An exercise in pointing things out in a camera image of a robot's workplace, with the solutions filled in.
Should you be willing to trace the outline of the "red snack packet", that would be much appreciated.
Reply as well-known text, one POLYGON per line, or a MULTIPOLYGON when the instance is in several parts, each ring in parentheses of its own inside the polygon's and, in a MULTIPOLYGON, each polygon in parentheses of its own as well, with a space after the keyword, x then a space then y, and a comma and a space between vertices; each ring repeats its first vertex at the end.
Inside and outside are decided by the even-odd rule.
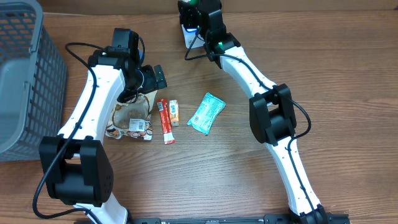
POLYGON ((167 108, 167 100, 165 98, 157 101, 157 107, 160 113, 160 119, 162 123, 162 130, 164 136, 164 144, 175 143, 175 138, 172 134, 172 127, 169 119, 169 111, 167 108))

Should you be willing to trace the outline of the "teal orange soup packet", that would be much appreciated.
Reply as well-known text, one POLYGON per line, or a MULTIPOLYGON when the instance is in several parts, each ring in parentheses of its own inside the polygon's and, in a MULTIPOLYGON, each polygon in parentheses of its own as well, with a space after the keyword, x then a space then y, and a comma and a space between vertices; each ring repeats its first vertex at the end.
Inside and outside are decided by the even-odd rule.
POLYGON ((187 125, 205 135, 209 135, 212 124, 225 106, 226 103, 223 100, 207 92, 187 125))

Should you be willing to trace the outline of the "green white cup container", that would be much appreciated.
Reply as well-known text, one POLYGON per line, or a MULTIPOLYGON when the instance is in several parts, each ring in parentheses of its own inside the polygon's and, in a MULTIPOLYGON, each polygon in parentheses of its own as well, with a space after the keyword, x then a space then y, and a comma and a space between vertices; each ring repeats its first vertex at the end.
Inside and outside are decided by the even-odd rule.
POLYGON ((186 3, 189 6, 196 6, 196 5, 198 5, 200 3, 200 0, 186 0, 186 3))

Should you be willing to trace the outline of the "orange Kleenex tissue pack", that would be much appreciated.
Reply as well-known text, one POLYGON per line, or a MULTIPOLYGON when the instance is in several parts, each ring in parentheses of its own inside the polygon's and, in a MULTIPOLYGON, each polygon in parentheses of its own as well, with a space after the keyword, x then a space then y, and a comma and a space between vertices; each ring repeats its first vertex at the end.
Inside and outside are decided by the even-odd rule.
POLYGON ((173 127, 179 126, 180 118, 179 118, 179 105, 177 100, 169 101, 169 119, 173 127))

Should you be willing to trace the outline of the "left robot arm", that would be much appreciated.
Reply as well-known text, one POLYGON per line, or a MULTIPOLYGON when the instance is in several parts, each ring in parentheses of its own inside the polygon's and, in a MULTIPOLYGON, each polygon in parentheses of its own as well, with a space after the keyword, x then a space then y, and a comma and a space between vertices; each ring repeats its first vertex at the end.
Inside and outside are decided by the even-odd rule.
POLYGON ((112 43, 96 46, 87 61, 86 85, 76 107, 55 137, 39 144, 43 177, 32 200, 35 215, 52 219, 83 212, 90 223, 132 223, 113 194, 114 174, 103 147, 116 103, 134 104, 139 95, 167 87, 160 65, 144 65, 142 37, 116 28, 112 43))

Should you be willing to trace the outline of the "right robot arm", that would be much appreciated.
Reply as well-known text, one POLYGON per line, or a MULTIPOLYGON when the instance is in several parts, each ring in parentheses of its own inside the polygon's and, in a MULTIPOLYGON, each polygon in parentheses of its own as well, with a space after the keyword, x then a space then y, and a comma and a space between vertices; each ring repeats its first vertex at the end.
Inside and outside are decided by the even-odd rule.
POLYGON ((297 148, 294 109, 303 108, 292 99, 285 84, 266 78, 250 61, 241 43, 226 30, 220 1, 179 1, 180 24, 189 47, 203 39, 204 56, 231 75, 249 99, 249 124, 258 142, 272 154, 289 201, 289 223, 328 223, 329 218, 313 192, 297 148))

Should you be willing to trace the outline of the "white brown snack bag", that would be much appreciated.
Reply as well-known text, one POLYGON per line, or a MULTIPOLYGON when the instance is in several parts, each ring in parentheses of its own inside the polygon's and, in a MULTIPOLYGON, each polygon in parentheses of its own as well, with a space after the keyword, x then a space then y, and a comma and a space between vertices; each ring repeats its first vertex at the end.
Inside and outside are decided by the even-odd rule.
POLYGON ((116 102, 106 125, 105 135, 115 139, 128 136, 151 141, 153 135, 151 111, 156 94, 157 90, 146 95, 140 93, 135 103, 116 102))

